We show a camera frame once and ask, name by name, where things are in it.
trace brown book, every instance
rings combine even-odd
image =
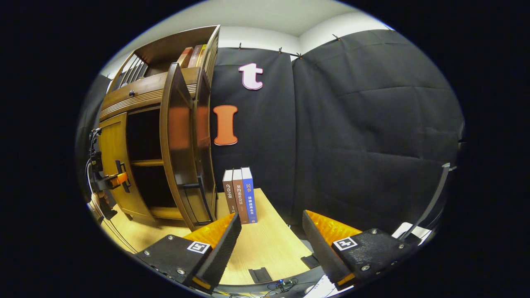
[[[234,198],[234,187],[232,185],[232,173],[234,170],[226,170],[223,176],[223,187],[225,188],[226,203],[228,204],[228,211],[230,214],[237,211]]]
[[[204,60],[205,55],[206,55],[206,45],[202,45],[202,48],[200,49],[199,59],[197,59],[197,64],[195,66],[199,67],[202,65],[202,61]]]
[[[241,169],[234,170],[234,174],[232,176],[232,184],[234,186],[235,202],[237,205],[237,212],[239,213],[239,218],[241,219],[241,224],[248,224],[249,215],[246,212],[245,189],[243,188],[243,174],[241,173]]]
[[[195,48],[193,49],[193,54],[191,54],[190,63],[188,64],[188,67],[195,67],[197,65],[197,60],[199,60],[201,49],[202,45],[195,46]]]
[[[193,47],[184,49],[182,54],[180,54],[179,59],[176,61],[180,65],[180,68],[188,67],[192,54],[193,54]]]

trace wooden shelf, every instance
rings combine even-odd
[[[168,218],[171,220],[183,219],[180,210],[177,207],[151,207],[149,211],[154,217]]]
[[[159,166],[164,165],[163,160],[131,160],[131,164],[135,166]]]

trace light wood tabletop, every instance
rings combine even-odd
[[[217,218],[228,215],[224,193],[218,194]],[[254,189],[257,223],[244,224],[220,285],[254,284],[249,269],[264,267],[273,281],[309,270],[300,260],[309,249],[290,230],[260,188]]]

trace white ceiling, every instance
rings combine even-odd
[[[357,9],[333,0],[208,0],[195,4],[138,36],[107,63],[183,30],[209,25],[254,27],[299,37],[315,25]]]

